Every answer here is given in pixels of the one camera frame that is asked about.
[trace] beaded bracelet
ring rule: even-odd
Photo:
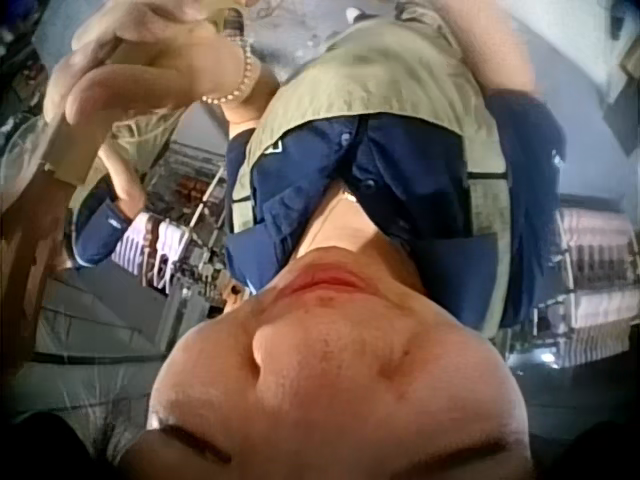
[[[251,56],[251,46],[249,45],[249,41],[244,37],[240,37],[236,40],[232,39],[232,41],[237,43],[242,48],[242,54],[244,56],[242,80],[240,82],[240,85],[238,85],[238,88],[236,88],[229,95],[224,95],[218,98],[214,98],[209,95],[203,95],[202,101],[210,105],[221,105],[224,103],[231,102],[233,100],[237,100],[240,97],[240,95],[245,93],[249,85],[249,82],[251,81],[254,65],[253,65],[253,57]]]

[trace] hand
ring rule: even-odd
[[[54,69],[45,118],[64,110],[71,124],[98,113],[115,121],[233,91],[242,80],[242,52],[205,21],[209,3],[110,0],[78,30],[74,51]]]

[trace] shirt button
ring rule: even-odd
[[[372,179],[364,180],[360,184],[360,191],[362,193],[373,193],[376,191],[376,188],[378,188],[378,184],[376,183],[375,180],[372,180]]]

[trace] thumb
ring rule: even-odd
[[[196,100],[184,74],[175,70],[141,65],[105,65],[85,75],[72,89],[66,103],[70,124],[98,114],[115,112],[119,119],[129,112],[178,109]]]

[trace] skin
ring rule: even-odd
[[[86,28],[54,73],[50,108],[74,123],[236,88],[238,49],[198,23],[197,8],[161,3],[171,15],[138,12],[144,20],[133,22],[108,14]],[[532,92],[526,55],[495,2],[473,2],[473,11],[462,3],[433,1],[481,86]],[[144,68],[96,68],[114,37],[158,43],[158,54]],[[245,100],[225,106],[232,136],[259,122],[277,90],[268,69],[260,72]],[[150,79],[154,88],[142,88]],[[336,286],[327,272],[366,288]],[[301,278],[315,287],[292,293]],[[176,345],[154,386],[148,427],[121,459],[131,478],[531,474],[526,411],[509,370],[429,300],[410,259],[340,185],[266,289]],[[478,444],[485,448],[471,448]]]

